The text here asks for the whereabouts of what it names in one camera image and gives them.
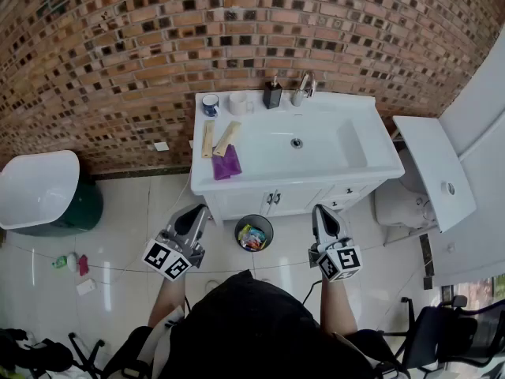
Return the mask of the dark green container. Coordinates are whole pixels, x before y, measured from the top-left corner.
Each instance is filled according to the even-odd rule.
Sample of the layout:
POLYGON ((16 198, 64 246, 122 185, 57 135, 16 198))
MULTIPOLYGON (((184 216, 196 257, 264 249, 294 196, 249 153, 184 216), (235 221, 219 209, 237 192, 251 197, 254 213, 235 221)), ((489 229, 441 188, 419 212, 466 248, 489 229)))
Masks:
POLYGON ((103 197, 95 181, 80 178, 69 207, 57 220, 14 229, 13 233, 33 237, 64 237, 93 229, 103 213, 103 197))

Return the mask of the white square table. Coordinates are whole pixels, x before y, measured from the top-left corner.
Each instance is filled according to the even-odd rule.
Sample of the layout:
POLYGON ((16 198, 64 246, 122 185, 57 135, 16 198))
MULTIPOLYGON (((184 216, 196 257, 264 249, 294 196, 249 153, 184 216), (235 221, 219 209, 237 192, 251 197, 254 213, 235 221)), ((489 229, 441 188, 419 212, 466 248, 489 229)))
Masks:
POLYGON ((425 184, 440 232, 450 230, 477 209, 450 140, 436 118, 396 115, 393 120, 425 184), (454 185, 454 196, 442 192, 442 182, 454 185))

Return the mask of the person's black shirt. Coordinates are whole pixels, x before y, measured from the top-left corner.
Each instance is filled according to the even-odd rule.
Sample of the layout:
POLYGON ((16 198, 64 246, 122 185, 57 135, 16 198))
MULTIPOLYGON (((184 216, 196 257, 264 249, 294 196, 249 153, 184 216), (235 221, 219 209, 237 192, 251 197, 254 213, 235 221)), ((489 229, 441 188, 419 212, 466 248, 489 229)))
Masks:
POLYGON ((250 271, 190 311, 135 328, 102 379, 410 379, 378 332, 327 334, 294 296, 250 271))

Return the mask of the white vanity cabinet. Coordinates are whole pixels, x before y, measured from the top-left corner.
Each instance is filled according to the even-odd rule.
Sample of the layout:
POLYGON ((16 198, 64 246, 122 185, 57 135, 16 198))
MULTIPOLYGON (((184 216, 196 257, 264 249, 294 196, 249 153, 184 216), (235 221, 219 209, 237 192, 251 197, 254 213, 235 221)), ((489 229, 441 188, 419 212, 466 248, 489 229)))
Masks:
POLYGON ((204 199, 215 221, 221 223, 249 214, 268 218, 306 214, 317 204, 339 212, 355 205, 382 183, 382 180, 297 183, 291 186, 225 189, 206 193, 204 199))

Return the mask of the white mug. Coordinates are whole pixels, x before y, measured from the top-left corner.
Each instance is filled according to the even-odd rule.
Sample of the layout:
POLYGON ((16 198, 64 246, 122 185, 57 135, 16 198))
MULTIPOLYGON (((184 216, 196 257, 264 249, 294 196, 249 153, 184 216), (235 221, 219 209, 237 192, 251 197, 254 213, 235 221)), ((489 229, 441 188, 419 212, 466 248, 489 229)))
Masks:
POLYGON ((232 92, 229 96, 229 111, 234 116, 243 116, 253 113, 253 102, 248 99, 245 92, 232 92))

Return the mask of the blue white jar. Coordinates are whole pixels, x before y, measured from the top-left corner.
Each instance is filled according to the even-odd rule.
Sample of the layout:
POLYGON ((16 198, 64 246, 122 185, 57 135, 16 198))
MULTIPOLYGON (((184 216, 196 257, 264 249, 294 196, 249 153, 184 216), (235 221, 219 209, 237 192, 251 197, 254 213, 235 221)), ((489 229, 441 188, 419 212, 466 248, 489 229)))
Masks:
POLYGON ((215 118, 219 116, 219 97, 216 94, 207 94, 202 98, 203 112, 206 116, 215 118))

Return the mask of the person's right forearm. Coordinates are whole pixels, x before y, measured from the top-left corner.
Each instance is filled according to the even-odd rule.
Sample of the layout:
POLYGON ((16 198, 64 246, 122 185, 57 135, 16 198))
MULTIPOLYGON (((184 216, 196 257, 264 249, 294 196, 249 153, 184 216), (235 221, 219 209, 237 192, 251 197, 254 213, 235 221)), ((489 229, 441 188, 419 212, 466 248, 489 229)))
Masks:
POLYGON ((322 281, 320 326, 330 335, 348 336, 357 332, 357 322, 342 281, 322 281))

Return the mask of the white toilet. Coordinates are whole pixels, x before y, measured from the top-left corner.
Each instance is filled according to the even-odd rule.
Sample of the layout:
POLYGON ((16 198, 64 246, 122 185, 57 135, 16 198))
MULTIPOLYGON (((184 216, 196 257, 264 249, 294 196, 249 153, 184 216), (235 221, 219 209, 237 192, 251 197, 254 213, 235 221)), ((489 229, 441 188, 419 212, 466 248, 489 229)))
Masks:
POLYGON ((407 148, 399 152, 405 173, 388 179, 374 191, 378 224, 421 229, 436 225, 436 215, 425 184, 407 148))

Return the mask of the chrome faucet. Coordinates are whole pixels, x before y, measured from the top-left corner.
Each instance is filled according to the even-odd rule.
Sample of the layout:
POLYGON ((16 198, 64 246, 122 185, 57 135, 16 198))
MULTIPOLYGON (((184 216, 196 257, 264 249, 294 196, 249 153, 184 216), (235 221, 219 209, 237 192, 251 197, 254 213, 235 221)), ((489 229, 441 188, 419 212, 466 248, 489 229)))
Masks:
POLYGON ((301 83, 291 97, 291 103, 300 107, 304 98, 313 97, 316 92, 316 78, 313 71, 305 71, 301 83))

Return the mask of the purple cloth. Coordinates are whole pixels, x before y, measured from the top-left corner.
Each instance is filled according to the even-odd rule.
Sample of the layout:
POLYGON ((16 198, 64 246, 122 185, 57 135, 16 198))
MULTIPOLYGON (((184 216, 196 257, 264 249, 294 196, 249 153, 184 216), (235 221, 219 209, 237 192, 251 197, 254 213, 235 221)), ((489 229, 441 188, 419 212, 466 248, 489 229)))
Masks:
POLYGON ((211 163, 216 181, 229 179, 242 172, 236 149, 232 144, 226 148, 225 156, 213 155, 211 163))

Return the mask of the colourful wrappers in bin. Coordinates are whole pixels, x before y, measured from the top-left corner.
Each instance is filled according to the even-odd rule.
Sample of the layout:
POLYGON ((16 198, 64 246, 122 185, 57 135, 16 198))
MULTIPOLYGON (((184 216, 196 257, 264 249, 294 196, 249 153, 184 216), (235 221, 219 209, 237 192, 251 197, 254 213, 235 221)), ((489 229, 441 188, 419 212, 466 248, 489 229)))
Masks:
POLYGON ((238 243, 245 250, 256 252, 265 247, 266 234, 258 228, 246 224, 238 234, 238 243))

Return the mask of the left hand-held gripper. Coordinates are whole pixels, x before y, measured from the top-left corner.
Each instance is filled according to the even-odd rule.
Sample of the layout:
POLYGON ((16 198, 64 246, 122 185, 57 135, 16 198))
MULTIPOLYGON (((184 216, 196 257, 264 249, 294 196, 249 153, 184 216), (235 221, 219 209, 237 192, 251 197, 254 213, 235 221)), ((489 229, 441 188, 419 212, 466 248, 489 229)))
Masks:
POLYGON ((209 216, 203 204, 176 211, 166 230, 147 242, 142 261, 170 282, 181 279, 191 268, 199 268, 205 255, 200 239, 209 216))

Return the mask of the black mesh trash bin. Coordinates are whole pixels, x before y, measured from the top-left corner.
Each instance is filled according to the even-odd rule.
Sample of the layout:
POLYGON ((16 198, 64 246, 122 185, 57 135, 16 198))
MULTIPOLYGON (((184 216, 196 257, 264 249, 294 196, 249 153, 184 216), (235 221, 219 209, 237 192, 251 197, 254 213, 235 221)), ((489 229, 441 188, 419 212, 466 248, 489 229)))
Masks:
POLYGON ((266 234, 267 241, 266 241, 265 247, 262 250, 266 249, 271 244, 271 242, 273 241, 273 238, 274 238, 274 229, 273 229, 273 226, 271 225, 270 221, 268 219, 266 219, 265 217, 263 217, 261 215, 257 215, 257 214, 247 215, 247 216, 244 216, 241 219, 239 219, 239 221, 237 222, 235 229, 234 229, 234 238, 235 238, 238 245, 239 245, 238 234, 239 234, 240 230, 246 224, 250 224, 251 226, 253 226, 255 228, 261 229, 266 234))

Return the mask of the black mesh office chair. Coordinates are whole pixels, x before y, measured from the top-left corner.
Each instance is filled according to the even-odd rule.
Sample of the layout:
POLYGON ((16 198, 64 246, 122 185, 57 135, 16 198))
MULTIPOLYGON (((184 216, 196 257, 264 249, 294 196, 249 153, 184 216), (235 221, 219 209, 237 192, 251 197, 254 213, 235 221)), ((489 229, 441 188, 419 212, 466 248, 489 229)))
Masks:
POLYGON ((408 329, 385 332, 405 340, 395 353, 405 370, 428 372, 433 363, 458 362, 482 368, 496 356, 505 355, 505 299, 478 310, 466 310, 467 298, 456 295, 438 306, 426 306, 415 316, 408 305, 408 329))

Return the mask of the black soap dispenser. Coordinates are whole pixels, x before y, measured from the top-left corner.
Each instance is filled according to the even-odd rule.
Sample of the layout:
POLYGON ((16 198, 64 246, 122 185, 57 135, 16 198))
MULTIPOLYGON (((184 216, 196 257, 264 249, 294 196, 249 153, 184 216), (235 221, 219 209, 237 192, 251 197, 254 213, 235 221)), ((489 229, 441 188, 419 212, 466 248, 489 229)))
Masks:
POLYGON ((282 97, 282 86, 278 82, 277 76, 264 85, 263 103, 267 109, 273 109, 279 106, 282 97))

